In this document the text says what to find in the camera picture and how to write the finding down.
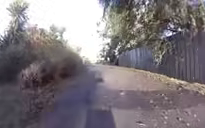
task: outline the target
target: tree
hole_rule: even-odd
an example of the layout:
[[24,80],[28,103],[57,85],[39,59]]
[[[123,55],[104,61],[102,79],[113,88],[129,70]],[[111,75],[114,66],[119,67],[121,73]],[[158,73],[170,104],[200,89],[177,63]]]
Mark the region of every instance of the tree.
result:
[[156,62],[173,49],[167,35],[205,30],[204,2],[190,0],[99,0],[104,6],[104,38],[109,38],[107,53],[147,46]]
[[28,7],[29,4],[27,2],[23,0],[16,0],[9,5],[9,8],[7,8],[11,16],[11,21],[5,35],[0,36],[1,48],[25,42],[25,25],[28,21]]

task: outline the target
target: dry grass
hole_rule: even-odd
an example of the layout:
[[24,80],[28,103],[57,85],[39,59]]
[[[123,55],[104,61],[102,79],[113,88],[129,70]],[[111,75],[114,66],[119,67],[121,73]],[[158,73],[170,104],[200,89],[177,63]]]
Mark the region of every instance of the dry grass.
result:
[[155,81],[162,82],[162,83],[164,83],[164,85],[167,85],[169,87],[183,87],[185,89],[193,90],[193,91],[196,91],[200,94],[205,95],[205,85],[204,84],[189,83],[189,82],[178,80],[175,78],[170,78],[170,77],[165,76],[165,75],[152,73],[152,72],[148,72],[148,71],[143,71],[143,70],[135,70],[135,69],[130,69],[130,70],[143,73],[147,77],[152,78]]

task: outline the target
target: leaves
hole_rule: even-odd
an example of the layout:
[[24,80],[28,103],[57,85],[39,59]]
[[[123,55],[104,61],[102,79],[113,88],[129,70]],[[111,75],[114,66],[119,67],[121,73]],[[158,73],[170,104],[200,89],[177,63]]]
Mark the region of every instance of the leaves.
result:
[[205,5],[198,0],[100,0],[105,8],[104,38],[109,38],[109,50],[122,52],[140,46],[151,48],[157,62],[173,49],[166,39],[179,32],[205,30]]

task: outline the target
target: green foliage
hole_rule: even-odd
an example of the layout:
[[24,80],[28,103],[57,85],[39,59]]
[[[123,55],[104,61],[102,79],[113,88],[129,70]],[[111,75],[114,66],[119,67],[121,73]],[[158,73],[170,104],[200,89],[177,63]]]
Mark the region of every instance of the green foliage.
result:
[[59,63],[62,66],[56,66],[65,67],[61,70],[66,75],[75,72],[82,61],[63,38],[65,28],[52,25],[47,31],[36,26],[26,27],[28,7],[25,1],[16,0],[8,8],[12,19],[5,35],[0,36],[0,82],[16,80],[23,69],[36,61]]
[[159,63],[174,46],[167,34],[191,33],[205,30],[203,1],[189,0],[101,0],[105,7],[106,28],[104,38],[110,39],[106,57],[147,46]]

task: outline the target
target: sky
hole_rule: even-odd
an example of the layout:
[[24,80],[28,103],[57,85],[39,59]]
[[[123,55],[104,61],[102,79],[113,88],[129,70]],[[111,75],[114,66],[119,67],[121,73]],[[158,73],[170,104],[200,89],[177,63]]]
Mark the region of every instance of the sky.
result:
[[[13,0],[0,0],[0,32],[7,27],[10,17],[6,8]],[[65,38],[73,47],[82,48],[81,55],[97,60],[102,39],[97,34],[96,23],[101,20],[103,9],[98,0],[26,0],[29,4],[29,23],[49,28],[55,24],[65,27]]]

